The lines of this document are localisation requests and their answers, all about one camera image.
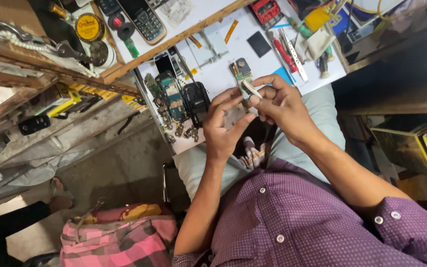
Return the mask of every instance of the foot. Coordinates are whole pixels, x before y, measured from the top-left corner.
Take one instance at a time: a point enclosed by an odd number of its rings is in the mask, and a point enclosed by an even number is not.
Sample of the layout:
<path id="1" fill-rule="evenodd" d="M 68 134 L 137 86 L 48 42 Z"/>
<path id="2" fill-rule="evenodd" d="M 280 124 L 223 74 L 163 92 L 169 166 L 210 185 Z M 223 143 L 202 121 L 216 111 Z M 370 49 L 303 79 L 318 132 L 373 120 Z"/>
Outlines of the foot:
<path id="1" fill-rule="evenodd" d="M 50 213 L 55 213 L 62 209 L 72 208 L 74 202 L 70 197 L 66 196 L 66 192 L 68 191 L 64 189 L 64 185 L 58 178 L 52 178 L 52 180 L 50 181 L 50 187 L 53 190 L 53 197 L 51 198 L 50 203 L 48 204 L 50 208 Z"/>

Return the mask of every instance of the shirt sleeve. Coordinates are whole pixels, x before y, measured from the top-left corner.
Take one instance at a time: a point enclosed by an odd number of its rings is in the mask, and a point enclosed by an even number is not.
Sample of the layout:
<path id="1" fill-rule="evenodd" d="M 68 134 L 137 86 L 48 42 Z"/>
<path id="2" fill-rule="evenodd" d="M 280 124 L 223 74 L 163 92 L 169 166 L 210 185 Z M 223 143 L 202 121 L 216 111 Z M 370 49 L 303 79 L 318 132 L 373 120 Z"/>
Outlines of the shirt sleeve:
<path id="1" fill-rule="evenodd" d="M 384 198 L 374 224 L 385 244 L 427 264 L 427 211 L 416 202 Z"/>
<path id="2" fill-rule="evenodd" d="M 197 263 L 198 258 L 198 253 L 174 255 L 174 258 L 172 258 L 172 267 L 191 267 Z"/>

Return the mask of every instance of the blue paper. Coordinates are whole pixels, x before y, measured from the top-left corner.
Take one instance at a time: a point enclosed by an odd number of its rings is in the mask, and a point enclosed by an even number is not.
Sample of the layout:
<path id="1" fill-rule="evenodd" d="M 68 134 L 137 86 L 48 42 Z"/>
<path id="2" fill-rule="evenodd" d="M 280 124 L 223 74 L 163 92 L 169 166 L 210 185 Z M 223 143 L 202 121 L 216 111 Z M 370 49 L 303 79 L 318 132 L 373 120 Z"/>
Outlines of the blue paper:
<path id="1" fill-rule="evenodd" d="M 279 24 L 279 25 L 275 25 L 271 28 L 281 28 L 281 27 L 288 27 L 288 26 L 291 26 L 291 24 Z"/>
<path id="2" fill-rule="evenodd" d="M 283 78 L 285 81 L 287 81 L 290 85 L 293 85 L 293 82 L 291 82 L 291 79 L 289 79 L 288 74 L 286 73 L 286 69 L 284 67 L 280 67 L 279 69 L 275 70 L 272 74 L 279 74 L 281 78 Z"/>

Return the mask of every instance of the light blue trousers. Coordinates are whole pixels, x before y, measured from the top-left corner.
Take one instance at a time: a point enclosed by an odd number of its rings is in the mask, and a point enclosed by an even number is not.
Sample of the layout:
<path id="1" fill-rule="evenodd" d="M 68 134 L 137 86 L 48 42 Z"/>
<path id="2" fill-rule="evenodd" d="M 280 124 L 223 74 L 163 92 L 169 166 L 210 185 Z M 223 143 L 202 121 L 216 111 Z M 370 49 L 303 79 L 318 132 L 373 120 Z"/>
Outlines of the light blue trousers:
<path id="1" fill-rule="evenodd" d="M 312 120 L 317 127 L 336 145 L 345 149 L 345 138 L 340 131 L 337 123 L 337 111 L 335 110 L 335 99 L 331 85 L 318 88 L 302 97 L 302 100 L 307 107 Z M 268 165 L 277 158 L 288 161 L 298 167 L 303 168 L 318 179 L 329 183 L 322 172 L 316 167 L 312 160 L 299 148 L 293 146 L 283 131 L 278 128 L 271 147 L 270 158 Z M 206 146 L 201 143 L 191 149 L 188 149 L 181 154 L 174 156 L 174 161 L 179 176 L 184 185 L 191 201 L 197 192 L 200 179 L 205 169 Z M 222 175 L 222 191 L 223 195 L 236 181 L 245 176 L 250 170 L 243 167 L 240 161 L 233 155 L 227 161 L 227 165 L 223 170 Z"/>

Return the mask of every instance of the sandal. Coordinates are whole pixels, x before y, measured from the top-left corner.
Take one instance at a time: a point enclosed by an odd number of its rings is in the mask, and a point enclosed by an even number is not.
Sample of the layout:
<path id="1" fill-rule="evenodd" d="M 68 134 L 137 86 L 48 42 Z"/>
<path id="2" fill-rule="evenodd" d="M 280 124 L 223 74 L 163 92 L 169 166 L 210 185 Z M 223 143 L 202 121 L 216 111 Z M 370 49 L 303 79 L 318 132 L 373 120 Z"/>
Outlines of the sandal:
<path id="1" fill-rule="evenodd" d="M 61 190 L 58 189 L 56 181 L 58 181 L 59 183 L 62 184 L 62 186 L 64 188 L 63 191 L 61 191 Z M 73 209 L 75 207 L 75 197 L 74 197 L 74 195 L 72 194 L 72 192 L 70 192 L 67 189 L 67 187 L 65 186 L 65 184 L 62 183 L 62 181 L 59 178 L 54 177 L 54 178 L 50 179 L 50 188 L 52 189 L 52 197 L 55 197 L 55 196 L 66 197 L 66 198 L 68 198 L 68 199 L 70 199 L 72 201 L 72 206 L 70 206 L 69 209 Z"/>

